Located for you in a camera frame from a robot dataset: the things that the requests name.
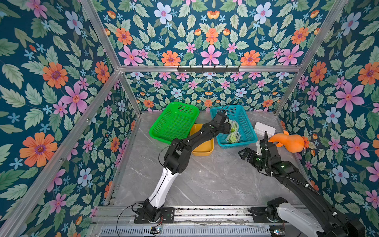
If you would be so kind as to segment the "white foam net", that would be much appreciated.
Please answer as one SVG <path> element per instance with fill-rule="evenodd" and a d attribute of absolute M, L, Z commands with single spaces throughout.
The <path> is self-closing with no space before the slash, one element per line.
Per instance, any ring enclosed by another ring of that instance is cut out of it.
<path fill-rule="evenodd" d="M 229 121 L 229 124 L 231 125 L 231 133 L 233 133 L 233 132 L 237 132 L 237 131 L 238 131 L 238 129 L 239 129 L 239 124 L 238 124 L 237 121 L 235 121 L 235 120 L 230 120 L 230 121 Z"/>
<path fill-rule="evenodd" d="M 226 141 L 230 144 L 238 143 L 240 141 L 241 134 L 238 131 L 231 132 L 227 138 Z"/>

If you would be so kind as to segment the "green custard apple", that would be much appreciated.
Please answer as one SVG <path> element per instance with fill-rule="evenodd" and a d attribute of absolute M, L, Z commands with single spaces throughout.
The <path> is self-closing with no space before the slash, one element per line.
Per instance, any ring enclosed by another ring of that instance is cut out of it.
<path fill-rule="evenodd" d="M 240 136 L 239 135 L 230 135 L 227 139 L 230 143 L 234 144 L 234 143 L 238 143 L 239 140 L 240 140 Z"/>

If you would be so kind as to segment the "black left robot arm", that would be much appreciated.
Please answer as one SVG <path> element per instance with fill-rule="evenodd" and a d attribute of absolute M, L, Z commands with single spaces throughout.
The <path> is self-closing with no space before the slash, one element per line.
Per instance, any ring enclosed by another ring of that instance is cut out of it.
<path fill-rule="evenodd" d="M 195 134 L 185 139 L 175 138 L 172 141 L 163 157 L 161 178 L 153 193 L 144 201 L 139 216 L 150 223 L 156 223 L 161 219 L 167 194 L 175 179 L 187 168 L 193 150 L 219 134 L 230 134 L 232 125 L 229 120 L 226 110 L 221 109 Z"/>

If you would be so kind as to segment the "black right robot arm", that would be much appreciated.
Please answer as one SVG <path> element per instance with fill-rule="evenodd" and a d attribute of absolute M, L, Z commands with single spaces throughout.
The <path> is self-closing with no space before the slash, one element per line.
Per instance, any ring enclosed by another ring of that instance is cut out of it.
<path fill-rule="evenodd" d="M 268 201 L 264 211 L 252 207 L 250 213 L 265 216 L 270 222 L 288 222 L 308 237 L 365 236 L 364 224 L 358 219 L 349 218 L 328 203 L 295 165 L 281 159 L 275 144 L 262 140 L 258 151 L 245 148 L 238 155 L 258 172 L 275 178 L 290 190 L 311 212 L 312 217 L 298 211 L 282 197 Z"/>

